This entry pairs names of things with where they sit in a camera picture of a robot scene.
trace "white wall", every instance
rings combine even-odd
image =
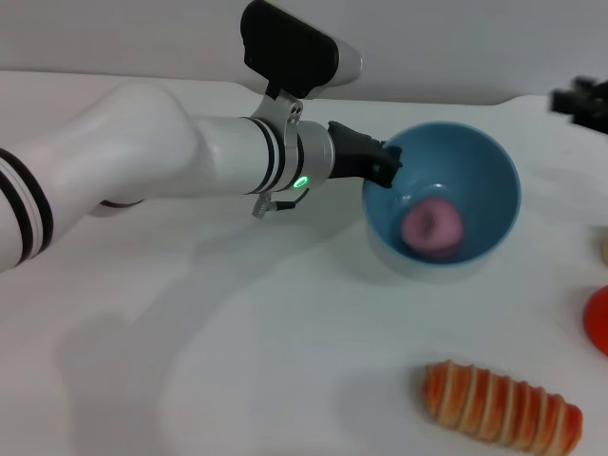
[[[263,83],[247,0],[0,0],[0,68]],[[364,55],[327,97],[496,103],[608,77],[605,0],[279,0]]]

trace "black stripe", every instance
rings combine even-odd
[[[277,190],[278,192],[282,192],[283,190],[287,190],[294,186],[295,181],[297,181],[300,177],[300,173],[302,172],[302,167],[304,166],[304,144],[302,144],[302,139],[300,135],[297,135],[297,168],[295,169],[294,178],[283,188]]]
[[[40,221],[42,223],[42,244],[36,254],[38,255],[44,252],[53,240],[54,222],[50,204],[48,204],[48,199],[38,180],[34,178],[28,168],[17,157],[12,155],[8,150],[0,148],[0,159],[4,160],[15,170],[28,188],[36,206],[38,206],[38,213],[40,214]]]
[[[140,202],[143,202],[143,199],[140,199],[139,201],[135,201],[135,202],[112,202],[112,201],[108,201],[107,199],[104,199],[102,202],[100,202],[100,204],[102,206],[105,207],[111,207],[113,209],[125,209],[127,207],[133,207],[133,206],[137,206]]]
[[[262,122],[260,122],[258,119],[252,119],[251,117],[244,117],[243,119],[253,122],[257,125],[257,128],[262,130],[262,134],[264,135],[264,139],[266,140],[266,145],[268,147],[268,166],[266,167],[266,174],[264,175],[264,179],[262,179],[260,185],[257,186],[256,190],[247,194],[251,195],[252,193],[258,193],[262,188],[264,188],[264,185],[266,185],[266,182],[268,182],[271,174],[273,174],[273,168],[275,167],[275,147],[273,146],[272,138],[268,134],[268,131],[266,131],[266,128],[264,128]]]
[[[275,135],[276,138],[276,143],[278,144],[278,168],[276,170],[276,176],[271,184],[267,187],[267,189],[272,190],[278,180],[281,179],[283,171],[285,170],[285,143],[281,139],[281,136],[278,134],[276,129],[270,123],[264,124],[270,128],[270,131],[273,132],[273,135]]]
[[[0,172],[0,190],[2,193],[4,193],[4,196],[12,208],[12,212],[17,218],[17,223],[19,223],[19,231],[21,232],[21,258],[15,265],[18,266],[29,258],[29,254],[31,254],[31,247],[34,243],[34,234],[31,230],[31,222],[29,221],[26,205],[21,200],[21,197],[17,193],[17,190],[15,190],[15,187],[12,185],[12,183],[10,183],[9,178],[7,178],[2,172]]]

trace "bread roll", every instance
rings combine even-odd
[[[427,366],[423,395],[438,424],[490,444],[565,456],[582,434],[580,409],[558,394],[474,366]]]

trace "blue bowl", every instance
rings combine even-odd
[[[424,123],[402,131],[386,146],[403,149],[392,188],[363,184],[363,207],[372,230],[391,250],[426,264],[459,264],[492,251],[520,210],[520,180],[513,161],[485,133],[458,123]],[[401,220],[419,200],[440,197],[460,211],[465,239],[458,255],[421,258],[401,239]]]

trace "pink donut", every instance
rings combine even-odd
[[[401,237],[423,257],[446,259],[458,253],[465,237],[465,226],[451,202],[443,198],[426,198],[406,212]]]

